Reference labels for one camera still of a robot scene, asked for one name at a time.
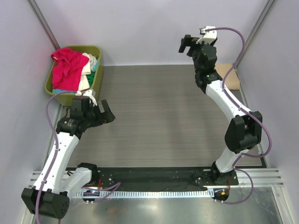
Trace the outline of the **beige t shirt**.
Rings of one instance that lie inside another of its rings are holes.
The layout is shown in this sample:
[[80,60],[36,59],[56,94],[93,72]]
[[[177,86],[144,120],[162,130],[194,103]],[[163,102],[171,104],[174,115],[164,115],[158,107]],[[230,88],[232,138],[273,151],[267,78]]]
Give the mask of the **beige t shirt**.
[[[215,66],[216,71],[218,74],[224,78],[228,70],[232,67],[232,64],[230,63],[218,63]],[[230,89],[230,90],[239,90],[240,89],[240,81],[239,78],[237,77],[236,70],[233,69],[228,77],[226,78],[225,85]]]

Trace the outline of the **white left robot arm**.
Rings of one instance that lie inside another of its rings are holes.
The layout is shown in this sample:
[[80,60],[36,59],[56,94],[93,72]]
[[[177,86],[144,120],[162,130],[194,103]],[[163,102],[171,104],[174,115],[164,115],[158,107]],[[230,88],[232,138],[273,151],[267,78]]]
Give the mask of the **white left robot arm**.
[[82,162],[66,180],[63,179],[69,159],[82,134],[89,128],[111,123],[115,116],[108,102],[102,100],[104,111],[88,96],[72,99],[69,114],[62,117],[54,130],[55,143],[47,161],[31,188],[24,188],[21,198],[36,221],[46,216],[62,219],[75,193],[84,186],[95,186],[100,180],[95,164]]

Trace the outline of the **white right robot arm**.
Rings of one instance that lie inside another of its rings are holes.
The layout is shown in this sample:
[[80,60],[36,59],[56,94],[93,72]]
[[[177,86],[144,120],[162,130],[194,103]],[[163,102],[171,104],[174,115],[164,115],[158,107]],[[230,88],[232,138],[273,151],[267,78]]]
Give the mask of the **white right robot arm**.
[[261,141],[263,117],[243,106],[224,84],[215,69],[217,61],[216,38],[200,39],[185,35],[181,39],[179,53],[189,48],[187,55],[192,58],[196,85],[222,110],[229,121],[225,133],[225,149],[211,166],[211,180],[217,185],[227,183],[233,168],[249,150]]

